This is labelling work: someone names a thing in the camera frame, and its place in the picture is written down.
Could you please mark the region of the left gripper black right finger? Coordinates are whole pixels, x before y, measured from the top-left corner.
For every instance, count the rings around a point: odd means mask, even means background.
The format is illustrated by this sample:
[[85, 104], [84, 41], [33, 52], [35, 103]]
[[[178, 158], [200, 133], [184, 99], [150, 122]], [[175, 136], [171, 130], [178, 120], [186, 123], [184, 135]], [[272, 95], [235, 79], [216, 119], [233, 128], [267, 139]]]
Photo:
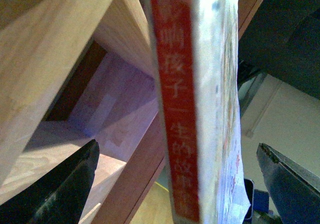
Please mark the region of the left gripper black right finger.
[[260, 143], [256, 152], [268, 193], [283, 223], [319, 223], [320, 178]]

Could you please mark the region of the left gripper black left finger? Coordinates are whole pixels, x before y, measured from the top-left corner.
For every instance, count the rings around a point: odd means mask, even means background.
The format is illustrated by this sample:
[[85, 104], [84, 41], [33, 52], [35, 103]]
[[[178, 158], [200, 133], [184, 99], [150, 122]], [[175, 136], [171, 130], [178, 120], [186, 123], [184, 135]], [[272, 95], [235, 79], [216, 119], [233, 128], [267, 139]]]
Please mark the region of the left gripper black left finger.
[[78, 223], [99, 160], [89, 141], [35, 183], [0, 206], [1, 223]]

